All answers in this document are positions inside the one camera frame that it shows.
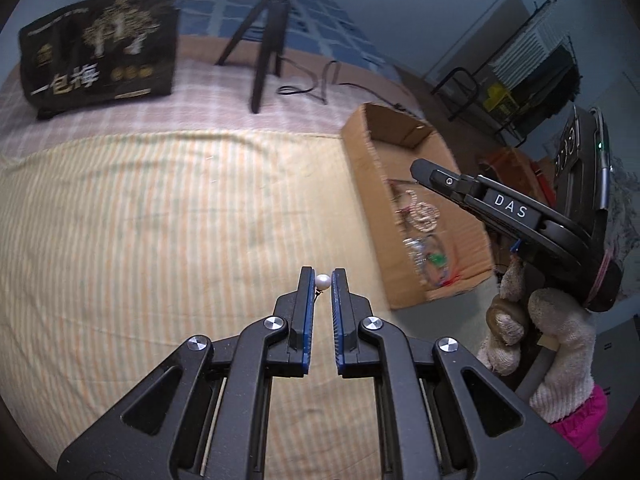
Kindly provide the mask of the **white knit gloved hand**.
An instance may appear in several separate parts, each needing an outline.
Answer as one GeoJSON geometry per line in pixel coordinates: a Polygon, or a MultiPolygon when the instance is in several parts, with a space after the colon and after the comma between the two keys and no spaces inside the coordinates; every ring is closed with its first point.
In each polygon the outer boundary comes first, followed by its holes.
{"type": "Polygon", "coordinates": [[[565,292],[530,289],[518,257],[511,258],[486,324],[477,359],[502,378],[522,372],[516,390],[546,422],[573,414],[593,394],[590,314],[565,292]]]}

